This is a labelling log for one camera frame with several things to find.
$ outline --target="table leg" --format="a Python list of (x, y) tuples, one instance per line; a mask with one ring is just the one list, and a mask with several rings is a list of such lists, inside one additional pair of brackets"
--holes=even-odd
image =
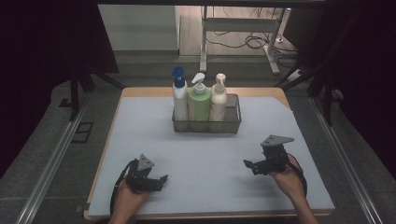
[(270, 43), (268, 44), (268, 46), (264, 46), (265, 55), (267, 56), (268, 62), (271, 66), (271, 70), (273, 71), (274, 75), (279, 75), (280, 72), (272, 52), (274, 50), (274, 44), (276, 41), (277, 33), (279, 32), (280, 25), (282, 24), (282, 19), (284, 14), (285, 14), (285, 8), (282, 8), (280, 15), (276, 18), (276, 23), (275, 23), (274, 31), (271, 34)]
[(207, 6), (204, 6), (204, 15), (202, 17), (201, 59), (199, 63), (199, 70), (202, 73), (206, 72), (206, 24), (207, 24)]

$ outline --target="blue bottle cap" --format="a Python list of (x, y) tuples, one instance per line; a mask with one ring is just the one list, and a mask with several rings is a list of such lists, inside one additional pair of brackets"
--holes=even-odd
[(182, 88), (186, 85), (186, 80), (183, 77), (184, 69), (182, 67), (174, 68), (172, 72), (172, 77), (174, 77), (175, 87)]

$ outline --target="white bottle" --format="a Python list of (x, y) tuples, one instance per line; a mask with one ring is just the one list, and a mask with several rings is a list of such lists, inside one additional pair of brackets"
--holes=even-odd
[[(224, 121), (225, 109), (227, 105), (227, 90), (225, 89), (225, 75), (216, 75), (216, 84), (212, 86), (212, 97), (210, 102), (209, 121)], [(220, 132), (221, 123), (209, 123), (212, 132)]]
[(176, 67), (172, 72), (172, 77), (174, 78), (172, 90), (174, 96), (175, 124), (177, 131), (186, 130), (188, 127), (187, 121), (189, 119), (187, 109), (187, 82), (184, 79), (183, 74), (184, 70), (182, 67)]

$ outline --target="pump head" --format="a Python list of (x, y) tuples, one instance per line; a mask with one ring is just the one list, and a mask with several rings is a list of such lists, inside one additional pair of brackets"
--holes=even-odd
[(204, 73), (197, 73), (197, 75), (195, 75), (194, 79), (192, 80), (192, 83), (196, 83), (194, 86), (194, 91), (197, 94), (203, 94), (205, 92), (205, 85), (204, 83), (202, 83), (205, 79), (205, 74)]
[(182, 88), (186, 85), (186, 80), (183, 77), (184, 69), (182, 67), (174, 68), (172, 77), (174, 78), (174, 84), (176, 88)]
[(225, 91), (225, 86), (224, 86), (224, 82), (225, 82), (225, 75), (220, 73), (216, 75), (216, 82), (217, 84), (215, 85), (215, 91), (216, 93), (224, 93)]

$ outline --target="gray floor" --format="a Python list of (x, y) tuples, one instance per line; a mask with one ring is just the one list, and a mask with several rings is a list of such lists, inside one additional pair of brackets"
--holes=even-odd
[[(198, 57), (175, 55), (134, 55), (116, 52), (120, 74), (111, 75), (128, 86), (170, 86), (173, 67), (182, 65), (187, 78), (199, 70)], [(208, 58), (208, 79), (213, 82), (218, 72), (227, 75), (229, 87), (269, 87), (286, 74), (288, 68), (279, 67), (281, 75), (271, 74), (262, 56), (237, 56)], [(92, 134), (86, 144), (72, 143), (67, 147), (62, 162), (54, 170), (43, 202), (33, 218), (34, 223), (90, 223), (82, 216), (82, 207), (88, 199), (93, 178), (101, 158), (107, 134), (120, 99), (120, 90), (92, 76), (96, 84), (94, 92), (81, 96), (89, 99), (81, 122), (93, 122)], [(364, 214), (364, 205), (358, 192), (351, 187), (347, 171), (338, 159), (332, 139), (325, 132), (312, 100), (306, 96), (309, 81), (286, 92), (291, 110), (299, 124), (311, 151), (319, 173), (329, 191), (336, 209), (320, 223), (371, 223)], [(68, 83), (53, 90), (51, 104), (35, 132), (24, 146), (18, 158), (0, 180), (0, 223), (14, 223), (30, 197), (37, 179), (43, 172), (51, 154), (57, 147), (64, 130), (70, 124), (70, 108), (59, 107), (63, 98), (70, 98)], [(332, 105), (332, 129), (356, 175), (375, 205), (382, 223), (396, 220), (396, 182), (378, 157), (350, 125), (339, 109)], [(315, 183), (308, 183), (313, 188)], [(170, 221), (166, 223), (264, 223), (262, 219)], [(297, 223), (287, 218), (286, 223)]]

